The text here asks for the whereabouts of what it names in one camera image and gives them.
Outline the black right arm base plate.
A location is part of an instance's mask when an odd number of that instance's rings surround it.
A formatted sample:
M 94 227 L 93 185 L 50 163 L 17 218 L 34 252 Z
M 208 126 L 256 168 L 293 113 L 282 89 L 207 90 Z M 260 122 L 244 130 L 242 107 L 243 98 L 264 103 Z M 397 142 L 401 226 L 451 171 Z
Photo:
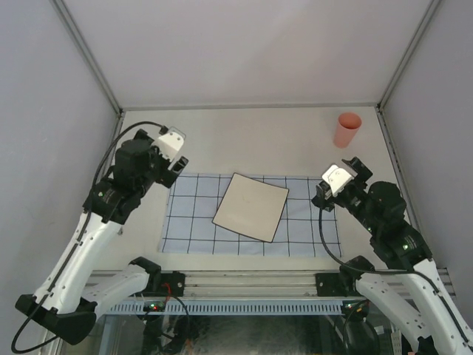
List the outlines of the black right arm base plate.
M 360 297 L 355 289 L 355 280 L 340 273 L 315 274 L 316 290 L 319 297 Z

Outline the light blue checked placemat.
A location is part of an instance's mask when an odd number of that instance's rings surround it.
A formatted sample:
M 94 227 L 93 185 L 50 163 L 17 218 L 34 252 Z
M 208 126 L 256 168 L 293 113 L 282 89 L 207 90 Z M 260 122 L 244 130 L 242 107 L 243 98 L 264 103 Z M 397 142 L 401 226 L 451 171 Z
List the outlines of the light blue checked placemat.
M 213 222 L 230 175 L 185 174 L 169 193 L 159 251 L 258 257 L 340 257 L 335 212 L 319 212 L 312 202 L 319 179 L 305 176 L 253 175 L 252 179 L 288 190 L 272 242 L 258 241 Z

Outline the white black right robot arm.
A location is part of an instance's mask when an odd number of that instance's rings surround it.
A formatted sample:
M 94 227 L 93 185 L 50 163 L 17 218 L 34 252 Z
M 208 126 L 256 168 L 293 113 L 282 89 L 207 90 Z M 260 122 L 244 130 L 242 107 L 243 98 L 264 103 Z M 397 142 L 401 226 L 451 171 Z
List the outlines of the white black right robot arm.
M 378 270 L 363 256 L 343 262 L 339 285 L 373 303 L 400 331 L 415 354 L 471 354 L 472 328 L 446 290 L 421 233 L 405 220 L 406 201 L 387 181 L 368 184 L 372 172 L 352 158 L 331 165 L 316 186 L 312 204 L 320 212 L 346 209 L 370 234 L 370 245 L 386 265 Z

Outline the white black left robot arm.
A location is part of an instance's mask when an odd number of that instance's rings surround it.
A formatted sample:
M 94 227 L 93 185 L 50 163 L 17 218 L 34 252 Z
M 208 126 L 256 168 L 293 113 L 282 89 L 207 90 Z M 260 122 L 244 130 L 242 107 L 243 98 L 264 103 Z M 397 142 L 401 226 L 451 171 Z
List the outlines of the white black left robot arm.
M 95 323 L 112 307 L 133 294 L 147 296 L 162 287 L 161 267 L 133 259 L 124 270 L 94 287 L 87 286 L 92 270 L 130 214 L 140 206 L 153 184 L 171 188 L 188 159 L 180 155 L 185 137 L 160 127 L 157 138 L 140 129 L 108 153 L 114 164 L 104 177 L 94 177 L 76 230 L 48 278 L 32 294 L 22 294 L 15 307 L 56 339 L 70 345 L 84 340 Z

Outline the aluminium front rail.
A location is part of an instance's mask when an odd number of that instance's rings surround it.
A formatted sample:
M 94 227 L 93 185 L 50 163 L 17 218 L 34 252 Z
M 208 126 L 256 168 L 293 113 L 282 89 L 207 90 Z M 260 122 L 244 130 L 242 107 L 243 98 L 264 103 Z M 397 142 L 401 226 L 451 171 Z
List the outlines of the aluminium front rail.
M 318 298 L 314 271 L 184 271 L 186 299 Z

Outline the pink plastic cup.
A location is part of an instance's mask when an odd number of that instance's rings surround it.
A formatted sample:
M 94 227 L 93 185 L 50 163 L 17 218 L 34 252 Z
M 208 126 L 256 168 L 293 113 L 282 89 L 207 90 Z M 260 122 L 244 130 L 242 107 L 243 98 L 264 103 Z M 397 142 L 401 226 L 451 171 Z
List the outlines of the pink plastic cup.
M 353 112 L 340 114 L 333 138 L 334 145 L 341 149 L 348 147 L 358 130 L 361 128 L 361 125 L 362 119 L 357 114 Z

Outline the white square plate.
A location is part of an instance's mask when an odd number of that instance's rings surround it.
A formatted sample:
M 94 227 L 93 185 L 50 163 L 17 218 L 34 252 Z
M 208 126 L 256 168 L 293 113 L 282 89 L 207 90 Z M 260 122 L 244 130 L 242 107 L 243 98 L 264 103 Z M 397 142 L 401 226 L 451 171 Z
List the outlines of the white square plate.
M 260 242 L 271 243 L 289 195 L 274 186 L 241 174 L 233 174 L 212 223 Z

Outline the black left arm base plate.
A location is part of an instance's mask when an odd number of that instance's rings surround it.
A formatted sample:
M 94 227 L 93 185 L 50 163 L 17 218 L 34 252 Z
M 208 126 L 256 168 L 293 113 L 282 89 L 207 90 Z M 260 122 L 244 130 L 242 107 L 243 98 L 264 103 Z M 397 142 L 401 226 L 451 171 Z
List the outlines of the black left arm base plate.
M 186 286 L 186 276 L 184 273 L 173 271 L 156 273 L 150 276 L 145 292 L 152 294 L 164 293 L 181 297 Z

